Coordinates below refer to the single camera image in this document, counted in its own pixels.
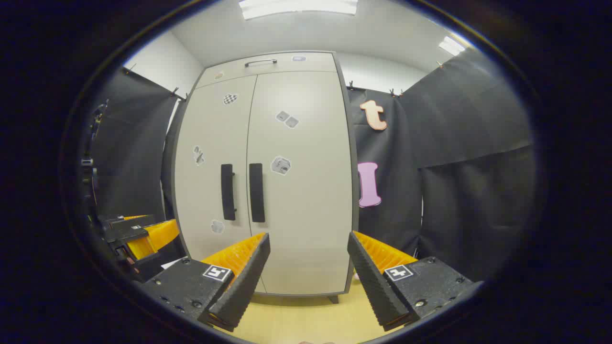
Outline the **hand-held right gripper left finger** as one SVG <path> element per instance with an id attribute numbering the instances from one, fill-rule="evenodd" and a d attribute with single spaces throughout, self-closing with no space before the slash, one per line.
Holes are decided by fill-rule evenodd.
<path id="1" fill-rule="evenodd" d="M 204 260 L 180 259 L 142 289 L 177 315 L 232 332 L 253 298 L 270 251 L 269 235 L 259 233 Z"/>

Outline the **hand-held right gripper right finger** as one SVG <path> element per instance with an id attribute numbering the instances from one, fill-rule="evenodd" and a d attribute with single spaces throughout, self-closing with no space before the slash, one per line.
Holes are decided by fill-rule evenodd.
<path id="1" fill-rule="evenodd" d="M 347 251 L 385 331 L 442 313 L 482 285 L 437 257 L 417 259 L 356 231 L 349 235 Z"/>

